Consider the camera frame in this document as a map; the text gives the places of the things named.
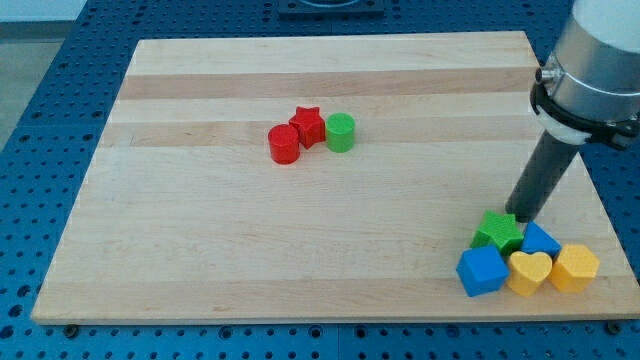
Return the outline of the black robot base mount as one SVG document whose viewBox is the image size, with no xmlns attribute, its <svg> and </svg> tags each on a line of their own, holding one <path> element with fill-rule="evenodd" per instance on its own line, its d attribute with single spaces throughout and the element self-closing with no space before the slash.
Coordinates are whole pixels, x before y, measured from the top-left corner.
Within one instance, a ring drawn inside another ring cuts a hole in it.
<svg viewBox="0 0 640 360">
<path fill-rule="evenodd" d="M 385 11 L 384 0 L 278 0 L 280 18 L 380 15 Z"/>
</svg>

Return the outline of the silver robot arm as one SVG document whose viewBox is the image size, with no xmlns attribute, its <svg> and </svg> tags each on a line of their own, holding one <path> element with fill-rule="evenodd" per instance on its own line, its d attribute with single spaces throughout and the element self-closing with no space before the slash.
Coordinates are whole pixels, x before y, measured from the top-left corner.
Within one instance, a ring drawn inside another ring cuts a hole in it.
<svg viewBox="0 0 640 360">
<path fill-rule="evenodd" d="M 574 2 L 535 74 L 529 101 L 544 128 L 505 210 L 534 220 L 586 143 L 625 150 L 639 137 L 639 0 Z"/>
</svg>

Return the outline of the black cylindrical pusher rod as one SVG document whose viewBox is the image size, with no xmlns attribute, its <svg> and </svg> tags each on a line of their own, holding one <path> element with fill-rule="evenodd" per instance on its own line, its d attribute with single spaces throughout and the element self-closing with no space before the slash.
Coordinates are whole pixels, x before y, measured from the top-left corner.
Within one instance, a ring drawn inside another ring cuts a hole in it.
<svg viewBox="0 0 640 360">
<path fill-rule="evenodd" d="M 544 131 L 506 201 L 506 212 L 519 223 L 534 220 L 578 150 L 578 145 L 562 142 Z"/>
</svg>

